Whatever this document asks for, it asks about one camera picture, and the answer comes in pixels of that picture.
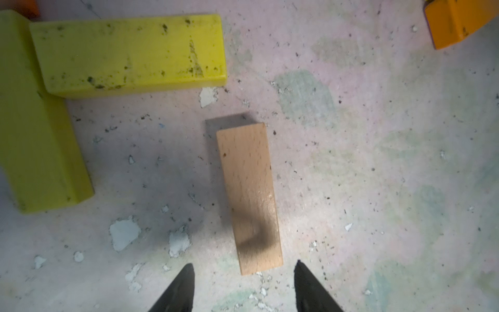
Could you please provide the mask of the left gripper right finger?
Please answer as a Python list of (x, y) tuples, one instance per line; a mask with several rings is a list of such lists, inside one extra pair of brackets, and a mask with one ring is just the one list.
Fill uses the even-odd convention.
[(294, 288), (298, 312), (343, 312), (340, 305), (300, 260), (294, 268)]

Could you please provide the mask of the natural wood block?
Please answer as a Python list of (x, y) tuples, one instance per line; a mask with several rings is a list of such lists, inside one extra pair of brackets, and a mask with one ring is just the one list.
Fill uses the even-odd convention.
[(264, 123), (216, 134), (240, 273), (283, 265), (272, 165)]

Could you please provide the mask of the light orange block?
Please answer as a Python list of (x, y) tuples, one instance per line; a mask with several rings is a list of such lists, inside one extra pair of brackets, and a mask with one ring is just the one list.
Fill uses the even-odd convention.
[(432, 0), (424, 14), (436, 50), (465, 40), (498, 16), (498, 0)]

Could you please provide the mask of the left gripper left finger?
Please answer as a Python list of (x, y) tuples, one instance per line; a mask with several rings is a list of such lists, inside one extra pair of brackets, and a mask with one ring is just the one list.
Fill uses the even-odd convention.
[(186, 264), (149, 312), (191, 312), (194, 301), (195, 272)]

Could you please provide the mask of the yellow block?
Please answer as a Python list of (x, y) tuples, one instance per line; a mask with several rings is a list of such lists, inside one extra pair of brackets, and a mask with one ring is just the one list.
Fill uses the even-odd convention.
[(46, 90), (94, 98), (227, 81), (217, 14), (36, 22), (32, 41)]
[(22, 213), (94, 195), (67, 106), (45, 89), (30, 25), (1, 11), (1, 168)]

